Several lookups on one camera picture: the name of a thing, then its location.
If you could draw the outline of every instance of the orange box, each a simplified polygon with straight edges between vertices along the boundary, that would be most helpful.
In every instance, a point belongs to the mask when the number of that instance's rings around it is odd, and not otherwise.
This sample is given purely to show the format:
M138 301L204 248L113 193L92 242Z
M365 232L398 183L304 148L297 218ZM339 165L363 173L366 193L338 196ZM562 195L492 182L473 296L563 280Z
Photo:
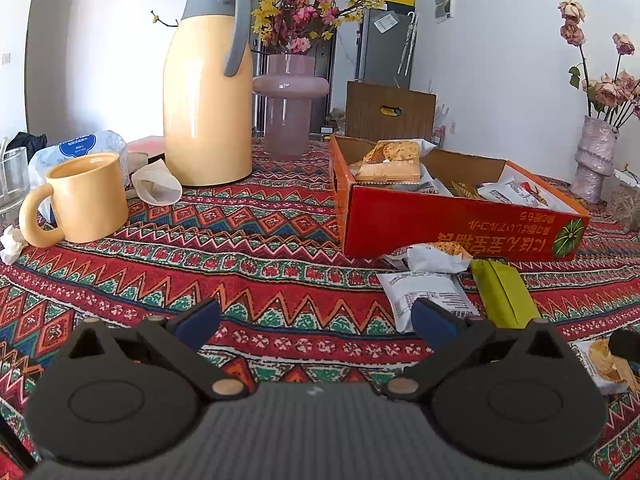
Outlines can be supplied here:
M377 258L409 244L453 241L472 256L571 260L591 219L578 202L509 160L433 150L421 162L447 187L452 181L477 185L513 175L517 182L536 186L553 209L358 184L348 166L362 160L375 142L331 136L329 145L338 230L349 258Z

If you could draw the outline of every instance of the mug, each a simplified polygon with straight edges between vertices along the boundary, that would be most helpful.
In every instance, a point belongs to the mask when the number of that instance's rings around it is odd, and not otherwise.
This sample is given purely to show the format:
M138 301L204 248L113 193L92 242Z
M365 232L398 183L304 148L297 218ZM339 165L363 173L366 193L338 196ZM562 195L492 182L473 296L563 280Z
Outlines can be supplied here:
M120 229L129 210L117 153L92 153L62 162L46 174L20 208L20 230L31 245L49 247L62 240L93 242ZM51 197L58 227L38 226L40 202Z

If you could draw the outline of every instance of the patterned tablecloth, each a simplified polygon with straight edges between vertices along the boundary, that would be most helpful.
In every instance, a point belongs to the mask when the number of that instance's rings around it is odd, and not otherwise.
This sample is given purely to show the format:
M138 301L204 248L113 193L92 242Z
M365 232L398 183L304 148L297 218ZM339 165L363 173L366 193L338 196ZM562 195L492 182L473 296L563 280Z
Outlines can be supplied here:
M185 189L174 206L131 200L129 222L113 236L30 247L16 265L0 267L2 416L30 445L20 414L82 318L129 326L208 296L224 316L202 354L251 386L382 382L425 357L420 340L394 330L376 278L385 264L338 250L327 156L315 144L301 161L273 162L256 144L254 172L242 182ZM603 208L591 211L575 260L516 265L540 313L567 340L621 326L640 331L640 244ZM471 276L462 282L480 305ZM637 395L609 399L592 460L612 478L640 478L639 416ZM14 477L1 461L0 480Z

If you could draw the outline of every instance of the wrinkled pink vase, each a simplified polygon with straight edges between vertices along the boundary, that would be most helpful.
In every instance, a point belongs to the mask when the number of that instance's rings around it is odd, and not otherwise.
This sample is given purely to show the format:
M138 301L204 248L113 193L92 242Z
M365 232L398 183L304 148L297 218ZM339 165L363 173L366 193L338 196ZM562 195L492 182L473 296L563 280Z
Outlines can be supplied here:
M315 63L303 54L271 54L267 73L254 77L254 93L267 98L264 151L274 160L296 160L309 149L312 99L329 93Z
M578 169L571 184L572 193L593 204L600 201L604 178L613 175L617 140L617 128L602 119L584 117L582 138L575 152Z

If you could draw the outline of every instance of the green fruit illustration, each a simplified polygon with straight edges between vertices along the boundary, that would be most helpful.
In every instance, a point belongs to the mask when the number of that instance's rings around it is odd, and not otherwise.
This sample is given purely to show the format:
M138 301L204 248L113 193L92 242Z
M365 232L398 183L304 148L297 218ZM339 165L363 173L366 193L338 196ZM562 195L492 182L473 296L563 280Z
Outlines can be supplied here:
M584 224L580 218L574 218L560 229L553 246L554 256L556 258L564 258L573 252L580 240L582 240L583 232Z

